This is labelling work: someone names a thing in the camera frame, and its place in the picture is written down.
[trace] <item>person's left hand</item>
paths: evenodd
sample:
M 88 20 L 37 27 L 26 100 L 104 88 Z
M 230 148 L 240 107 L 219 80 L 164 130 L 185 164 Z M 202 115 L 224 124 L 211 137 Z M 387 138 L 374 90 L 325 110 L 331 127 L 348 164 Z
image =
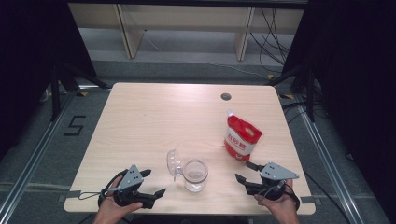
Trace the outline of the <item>person's left hand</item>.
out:
M 119 182 L 121 181 L 122 176 L 116 178 L 111 185 L 111 188 L 115 188 Z M 94 224 L 116 224 L 123 217 L 132 213 L 133 211 L 141 208 L 143 206 L 142 203 L 131 203 L 127 206 L 119 206 L 114 202 L 114 198 L 112 197 L 113 192 L 109 192 L 105 199 L 102 201 L 99 211 L 96 214 Z

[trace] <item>open jar lid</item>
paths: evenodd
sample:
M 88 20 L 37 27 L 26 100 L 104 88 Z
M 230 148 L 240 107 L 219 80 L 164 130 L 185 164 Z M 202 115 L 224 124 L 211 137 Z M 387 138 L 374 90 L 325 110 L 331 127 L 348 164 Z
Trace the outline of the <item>open jar lid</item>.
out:
M 168 170 L 171 176 L 174 177 L 174 181 L 177 176 L 183 175 L 183 168 L 181 166 L 181 161 L 178 158 L 177 149 L 170 150 L 166 157 Z

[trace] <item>table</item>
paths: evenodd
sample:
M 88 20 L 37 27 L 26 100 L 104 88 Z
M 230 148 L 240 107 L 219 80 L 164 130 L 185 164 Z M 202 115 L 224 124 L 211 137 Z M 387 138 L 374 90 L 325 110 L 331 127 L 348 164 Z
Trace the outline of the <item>table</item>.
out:
M 229 93 L 231 100 L 221 99 Z M 152 209 L 141 214 L 263 215 L 234 174 L 261 183 L 259 173 L 232 158 L 223 140 L 227 110 L 263 132 L 250 161 L 273 161 L 300 175 L 294 181 L 299 197 L 311 196 L 276 91 L 268 86 L 117 83 L 93 133 L 71 191 L 97 192 L 118 172 L 135 164 L 151 169 L 139 191 L 153 194 L 166 188 Z M 183 179 L 169 174 L 167 152 L 177 149 L 183 163 L 201 159 L 209 169 L 208 184 L 199 193 L 184 189 Z M 97 197 L 68 198 L 68 212 L 96 212 Z M 311 215 L 313 203 L 302 203 L 298 213 Z

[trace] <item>person's right hand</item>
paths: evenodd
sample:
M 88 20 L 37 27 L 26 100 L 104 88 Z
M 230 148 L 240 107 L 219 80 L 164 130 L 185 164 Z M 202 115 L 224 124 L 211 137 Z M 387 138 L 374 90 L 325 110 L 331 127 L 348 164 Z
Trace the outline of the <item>person's right hand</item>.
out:
M 286 184 L 290 186 L 290 188 L 286 186 L 285 191 L 292 193 L 293 181 L 288 179 L 286 180 Z M 258 205 L 267 207 L 279 223 L 299 223 L 294 200 L 289 195 L 283 194 L 276 201 L 266 199 L 259 194 L 255 194 L 254 198 L 257 200 Z

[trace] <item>floor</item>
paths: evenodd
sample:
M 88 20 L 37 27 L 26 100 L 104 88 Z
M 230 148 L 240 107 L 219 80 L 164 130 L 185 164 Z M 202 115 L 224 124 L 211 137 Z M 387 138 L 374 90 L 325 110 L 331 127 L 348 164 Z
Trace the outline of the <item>floor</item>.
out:
M 130 60 L 126 58 L 119 31 L 93 29 L 80 31 L 99 78 L 108 82 L 139 81 L 139 78 L 144 81 L 158 81 L 155 75 L 161 73 L 161 69 L 165 67 L 169 71 L 175 69 L 175 73 L 179 73 L 184 67 L 189 67 L 188 71 L 191 73 L 186 76 L 195 78 L 190 80 L 191 82 L 194 80 L 205 82 L 202 78 L 197 79 L 195 72 L 197 74 L 201 71 L 216 73 L 217 69 L 221 69 L 222 73 L 235 73 L 231 77 L 235 80 L 244 77 L 251 83 L 260 85 L 268 81 L 269 74 L 279 76 L 279 73 L 272 72 L 272 70 L 280 71 L 282 66 L 268 53 L 261 55 L 261 50 L 252 37 L 247 44 L 244 61 L 238 62 L 234 53 L 232 34 L 147 31 L 136 58 Z M 254 36 L 262 43 L 261 34 L 254 34 Z M 293 35 L 278 36 L 278 42 L 285 48 L 290 47 L 292 39 Z M 268 49 L 282 62 L 278 49 L 271 47 Z M 135 75 L 134 70 L 129 69 L 136 67 L 145 71 L 146 76 Z M 299 100 L 298 96 L 289 98 L 291 82 L 292 79 L 288 79 L 276 87 L 282 105 Z M 9 217 L 3 219 L 2 223 L 88 223 L 92 221 L 93 215 L 66 213 L 62 207 L 64 195 L 73 182 L 85 148 L 89 144 L 95 124 L 100 117 L 101 108 L 105 105 L 108 96 L 108 91 L 87 92 L 88 97 L 74 95 L 70 97 L 67 94 L 63 96 L 63 102 L 67 102 L 69 98 L 72 99 L 68 103 L 69 108 L 64 113 L 63 120 L 59 121 L 59 127 L 53 129 L 55 130 L 53 135 L 48 134 L 50 103 L 43 103 L 37 109 L 21 142 L 12 148 L 1 161 L 0 201 L 2 202 L 12 192 L 15 183 L 21 182 L 22 173 L 30 175 L 26 179 L 26 185 L 22 185 L 20 189 L 24 193 L 17 195 L 19 203 L 9 208 Z M 317 205 L 317 212 L 313 216 L 301 216 L 300 220 L 303 223 L 389 223 L 375 196 L 364 182 L 359 169 L 352 160 L 346 157 L 347 149 L 343 146 L 331 121 L 326 118 L 323 107 L 315 105 L 315 112 L 316 122 L 312 124 L 308 121 L 303 108 L 294 107 L 285 110 L 285 117 L 303 168 L 307 176 L 313 177 L 312 180 L 308 180 L 308 185 Z M 86 116 L 84 132 L 79 137 L 65 140 L 64 134 L 73 132 L 68 126 L 69 120 L 75 115 Z M 48 143 L 41 141 L 44 135 L 50 136 Z M 26 166 L 26 164 L 31 164 L 29 160 L 33 158 L 32 155 L 36 155 L 40 147 L 44 150 L 42 155 L 34 157 L 36 165 Z M 344 186 L 337 186 L 340 183 L 337 181 L 341 181 Z M 191 220 L 192 223 L 220 223 L 219 220 L 197 217 L 192 217 Z M 276 223 L 272 217 L 268 216 L 251 217 L 249 221 L 250 223 Z

